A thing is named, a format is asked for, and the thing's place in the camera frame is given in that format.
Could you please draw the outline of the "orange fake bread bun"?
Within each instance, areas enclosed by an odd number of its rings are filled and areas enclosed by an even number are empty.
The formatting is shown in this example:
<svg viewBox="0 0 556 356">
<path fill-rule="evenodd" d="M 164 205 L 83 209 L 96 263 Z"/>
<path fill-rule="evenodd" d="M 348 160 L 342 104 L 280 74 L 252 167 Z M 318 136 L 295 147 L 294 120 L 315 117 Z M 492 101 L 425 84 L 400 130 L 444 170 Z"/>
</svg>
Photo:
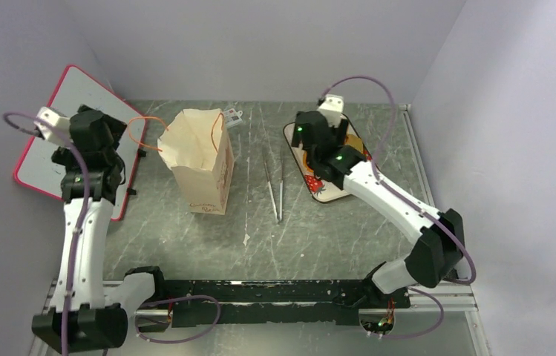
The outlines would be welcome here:
<svg viewBox="0 0 556 356">
<path fill-rule="evenodd" d="M 303 166 L 304 166 L 304 168 L 305 168 L 306 175 L 310 175 L 310 176 L 313 176 L 313 177 L 314 177 L 314 176 L 315 176 L 314 170 L 308 165 L 307 161 L 306 161 L 306 160 L 303 160 L 303 161 L 302 161 L 302 164 L 303 164 Z"/>
</svg>

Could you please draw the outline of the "strawberry print white tray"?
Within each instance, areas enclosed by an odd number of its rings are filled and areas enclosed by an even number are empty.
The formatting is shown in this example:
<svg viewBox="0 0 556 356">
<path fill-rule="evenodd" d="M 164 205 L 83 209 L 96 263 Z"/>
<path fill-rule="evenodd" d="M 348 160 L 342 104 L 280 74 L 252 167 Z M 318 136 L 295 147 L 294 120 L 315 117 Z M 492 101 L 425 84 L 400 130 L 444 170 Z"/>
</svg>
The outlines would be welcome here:
<svg viewBox="0 0 556 356">
<path fill-rule="evenodd" d="M 349 120 L 349 128 L 347 129 L 347 133 L 348 134 L 355 134 L 355 135 L 357 135 L 361 138 L 361 136 L 357 133 L 357 131 L 353 127 L 352 122 L 350 121 L 350 119 L 344 114 L 343 114 L 343 117 L 344 117 L 344 119 Z M 349 196 L 350 195 L 349 193 L 337 188 L 331 182 L 328 182 L 328 181 L 323 180 L 323 179 L 319 179 L 316 176 L 313 177 L 313 176 L 310 176 L 310 175 L 306 175 L 305 168 L 302 164 L 302 161 L 306 160 L 306 155 L 307 155 L 306 152 L 301 148 L 301 146 L 293 147 L 293 146 L 290 145 L 291 142 L 292 142 L 294 131 L 295 131 L 295 123 L 294 122 L 287 123 L 283 127 L 283 135 L 284 135 L 285 140 L 287 141 L 287 146 L 290 149 L 290 156 L 296 162 L 296 164 L 298 166 L 298 169 L 299 169 L 299 171 L 300 171 L 300 173 L 303 177 L 303 181 L 304 181 L 309 193 L 311 194 L 312 198 L 319 203 L 329 203 L 329 202 L 332 202 L 332 201 L 335 201 L 335 200 L 339 200 L 343 197 Z M 372 160 L 372 156 L 370 154 L 370 151 L 367 149 L 367 146 L 365 144 L 364 144 L 364 152 L 362 154 L 366 157 L 366 159 L 368 161 Z"/>
</svg>

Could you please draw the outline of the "beige paper gift bag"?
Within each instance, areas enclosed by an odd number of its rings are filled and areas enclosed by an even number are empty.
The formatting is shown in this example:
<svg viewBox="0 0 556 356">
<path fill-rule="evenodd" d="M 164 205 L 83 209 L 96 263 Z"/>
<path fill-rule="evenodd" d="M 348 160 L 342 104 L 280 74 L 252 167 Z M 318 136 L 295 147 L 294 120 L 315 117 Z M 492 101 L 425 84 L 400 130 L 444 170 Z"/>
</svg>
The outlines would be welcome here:
<svg viewBox="0 0 556 356">
<path fill-rule="evenodd" d="M 128 136 L 159 154 L 191 212 L 226 213 L 235 158 L 221 109 L 183 109 L 164 127 L 155 146 Z"/>
</svg>

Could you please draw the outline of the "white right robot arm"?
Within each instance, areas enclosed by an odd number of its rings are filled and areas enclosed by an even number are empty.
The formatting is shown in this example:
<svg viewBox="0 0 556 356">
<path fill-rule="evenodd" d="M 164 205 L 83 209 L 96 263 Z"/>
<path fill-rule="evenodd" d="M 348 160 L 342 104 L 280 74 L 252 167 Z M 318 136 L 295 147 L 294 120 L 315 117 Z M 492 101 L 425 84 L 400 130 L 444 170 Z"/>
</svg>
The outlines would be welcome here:
<svg viewBox="0 0 556 356">
<path fill-rule="evenodd" d="M 441 212 L 385 177 L 363 150 L 346 144 L 349 127 L 345 118 L 332 127 L 319 111 L 299 111 L 290 146 L 304 172 L 366 202 L 411 244 L 406 256 L 384 262 L 366 278 L 364 299 L 380 307 L 398 289 L 434 288 L 448 276 L 463 257 L 462 217 L 454 209 Z"/>
</svg>

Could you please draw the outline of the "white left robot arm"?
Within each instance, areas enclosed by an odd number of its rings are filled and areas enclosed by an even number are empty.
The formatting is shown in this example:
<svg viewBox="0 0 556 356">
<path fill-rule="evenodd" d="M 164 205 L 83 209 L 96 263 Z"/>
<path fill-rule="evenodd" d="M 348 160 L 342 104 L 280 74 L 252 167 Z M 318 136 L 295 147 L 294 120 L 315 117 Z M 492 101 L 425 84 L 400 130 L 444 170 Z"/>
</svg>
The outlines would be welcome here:
<svg viewBox="0 0 556 356">
<path fill-rule="evenodd" d="M 87 105 L 72 117 L 43 107 L 34 121 L 39 137 L 57 146 L 52 162 L 65 168 L 65 241 L 48 310 L 33 317 L 32 331 L 62 355 L 119 348 L 138 308 L 159 308 L 169 296 L 156 266 L 133 268 L 110 294 L 104 292 L 105 240 L 125 183 L 117 149 L 127 125 Z"/>
</svg>

